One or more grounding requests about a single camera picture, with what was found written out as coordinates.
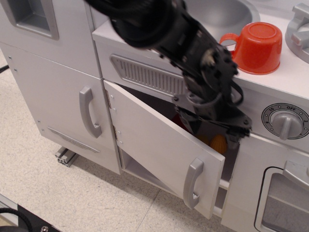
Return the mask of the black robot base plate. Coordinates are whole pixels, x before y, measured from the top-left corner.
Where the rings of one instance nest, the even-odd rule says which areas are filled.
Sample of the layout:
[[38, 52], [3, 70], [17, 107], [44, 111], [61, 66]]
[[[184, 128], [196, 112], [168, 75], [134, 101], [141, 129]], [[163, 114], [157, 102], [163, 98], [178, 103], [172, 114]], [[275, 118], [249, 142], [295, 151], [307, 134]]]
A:
[[22, 212], [12, 208], [1, 208], [1, 214], [12, 214], [17, 216], [19, 223], [17, 226], [1, 226], [1, 232], [59, 232], [59, 230], [51, 224], [43, 222], [42, 219], [30, 220]]

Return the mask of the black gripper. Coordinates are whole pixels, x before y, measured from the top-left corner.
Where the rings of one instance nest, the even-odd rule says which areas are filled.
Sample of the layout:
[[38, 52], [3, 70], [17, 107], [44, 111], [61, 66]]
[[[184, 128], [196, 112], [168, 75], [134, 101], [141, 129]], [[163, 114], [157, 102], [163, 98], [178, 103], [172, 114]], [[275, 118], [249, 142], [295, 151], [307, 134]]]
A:
[[215, 137], [227, 141], [228, 149], [238, 150], [240, 141], [250, 136], [252, 120], [240, 109], [224, 102], [222, 94], [205, 102], [193, 93], [172, 99], [181, 126], [196, 138], [210, 142]]

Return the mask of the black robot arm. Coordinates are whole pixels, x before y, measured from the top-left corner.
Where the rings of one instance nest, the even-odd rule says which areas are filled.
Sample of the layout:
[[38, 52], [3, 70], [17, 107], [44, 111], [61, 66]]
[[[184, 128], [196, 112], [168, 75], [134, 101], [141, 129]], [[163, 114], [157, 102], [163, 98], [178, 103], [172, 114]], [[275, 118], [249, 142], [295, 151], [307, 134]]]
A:
[[231, 53], [186, 10], [183, 0], [91, 0], [106, 15], [115, 32], [130, 46], [152, 49], [182, 71], [187, 93], [173, 99], [182, 123], [197, 133], [202, 121], [226, 128], [234, 149], [249, 136], [251, 119], [233, 101], [243, 91], [233, 78], [238, 73]]

